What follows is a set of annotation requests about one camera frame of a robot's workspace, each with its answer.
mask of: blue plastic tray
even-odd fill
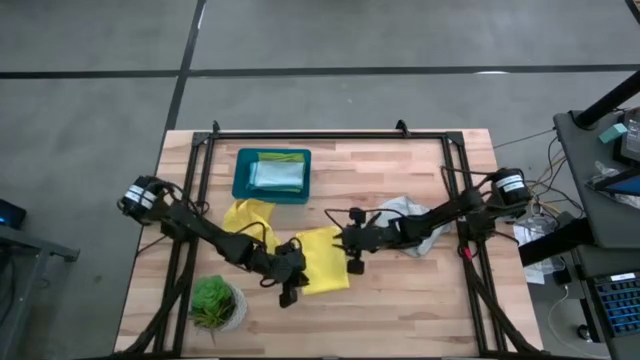
[[[258,153],[302,153],[304,156],[304,183],[299,193],[249,189],[249,164],[258,161]],[[232,195],[236,199],[258,199],[276,204],[305,204],[311,187],[311,151],[307,149],[240,149],[233,177]]]

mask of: butcher block tabletop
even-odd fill
[[[497,169],[488,130],[456,131],[464,134],[472,170]],[[159,178],[183,184],[192,135],[193,131],[167,133],[157,170]],[[303,230],[331,225],[323,213],[326,208],[375,208],[404,195],[431,208],[448,200],[439,172],[444,162],[439,140],[216,140],[206,198],[210,204],[206,217],[215,224],[222,224],[224,214],[234,202],[231,188],[237,153],[242,148],[304,148],[312,153],[309,202],[305,205],[276,205],[269,221],[281,241]],[[453,146],[452,151],[454,163],[459,166]],[[203,158],[201,153],[194,189],[199,186]],[[461,177],[458,184],[463,184]],[[338,221],[344,223],[348,219],[346,216],[338,217]],[[500,230],[512,234],[510,227],[500,226]],[[140,247],[160,236],[159,226],[145,228]],[[422,258],[412,258],[393,250],[366,253],[363,256],[366,272],[360,276],[349,275],[349,289],[316,295],[300,294],[297,303],[281,309],[278,306],[280,286],[261,288],[260,275],[243,272],[226,263],[212,245],[200,241],[194,280],[222,275],[244,292],[248,314],[239,328],[214,336],[187,320],[182,356],[477,355],[457,245],[458,237],[453,226],[452,231],[442,235]],[[165,239],[136,259],[116,351],[132,344],[158,309],[171,246],[172,241]],[[500,306],[525,338],[541,348],[517,245],[496,236],[487,242],[487,248]],[[484,305],[482,309],[490,349],[495,349],[488,311]],[[172,324],[176,313],[177,306],[169,319],[168,347],[175,331]]]

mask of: gray floor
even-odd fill
[[[0,0],[0,71],[178,69],[194,0]],[[622,0],[209,0],[193,68],[400,65],[585,65],[640,59]],[[629,74],[424,75],[191,79],[178,129],[489,128],[494,144],[552,127]],[[139,227],[116,199],[151,173],[175,79],[0,80],[0,198],[29,211],[27,230],[80,247],[53,262],[21,346],[26,359],[111,351]],[[529,177],[547,134],[496,151]],[[577,198],[565,167],[555,184]],[[545,348],[580,355],[550,333],[563,292],[531,286]],[[555,312],[565,341],[583,323]]]

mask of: white cloth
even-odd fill
[[[257,188],[294,187],[304,185],[304,163],[257,161],[251,164],[251,185]]]
[[[396,210],[403,215],[422,215],[431,210],[426,206],[414,203],[406,196],[400,196],[395,199],[391,199],[380,205],[380,208]],[[398,214],[390,211],[383,211],[376,221],[376,225],[388,226],[389,220],[395,219],[397,217]],[[402,249],[400,251],[413,257],[423,256],[429,251],[429,249],[431,249],[431,246],[433,246],[433,243],[436,241],[438,236],[440,236],[440,234],[448,233],[449,231],[451,231],[451,224],[442,225],[441,227],[433,230],[431,236],[429,236],[428,238],[424,238],[420,245],[413,248]]]

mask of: black stand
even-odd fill
[[[16,287],[16,293],[13,295],[16,300],[0,329],[0,359],[14,359],[17,342],[24,329],[29,307],[33,300],[32,290],[36,281],[42,278],[49,258],[56,255],[62,257],[66,262],[73,262],[78,259],[80,250],[36,238],[8,226],[0,226],[0,246],[2,245],[10,246],[12,250],[7,253],[4,261],[0,258],[0,273],[3,271],[3,265],[4,267],[8,266],[13,256],[33,257],[29,262],[30,270],[24,280],[20,281],[19,286]]]
[[[616,107],[631,99],[638,92],[640,92],[640,71],[631,75],[580,115],[573,117],[573,122],[583,130],[592,130],[598,120],[614,111]]]

